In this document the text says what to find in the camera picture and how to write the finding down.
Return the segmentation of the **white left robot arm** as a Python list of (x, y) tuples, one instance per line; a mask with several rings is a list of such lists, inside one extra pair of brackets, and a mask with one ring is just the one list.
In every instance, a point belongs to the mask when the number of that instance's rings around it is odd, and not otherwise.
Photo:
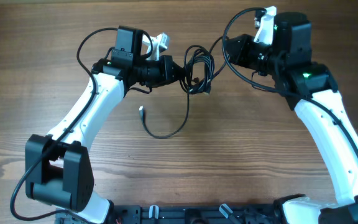
[(131, 91), (149, 94), (185, 76), (165, 55), (169, 36), (120, 26), (116, 44), (87, 71), (89, 83), (73, 108), (45, 136), (25, 145), (25, 173), (18, 183), (26, 196), (55, 207), (57, 220), (120, 223), (112, 201), (94, 190), (90, 147), (111, 111)]

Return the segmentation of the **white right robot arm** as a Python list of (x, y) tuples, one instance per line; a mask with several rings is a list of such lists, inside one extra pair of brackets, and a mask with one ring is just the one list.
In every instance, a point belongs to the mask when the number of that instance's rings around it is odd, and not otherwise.
[(283, 96), (310, 132), (328, 169), (335, 202), (319, 202), (303, 194), (274, 202), (277, 223), (358, 223), (358, 135), (329, 68), (314, 62), (311, 22), (300, 12), (255, 7), (256, 35), (223, 36), (228, 67), (270, 75), (269, 87), (248, 79), (254, 88)]

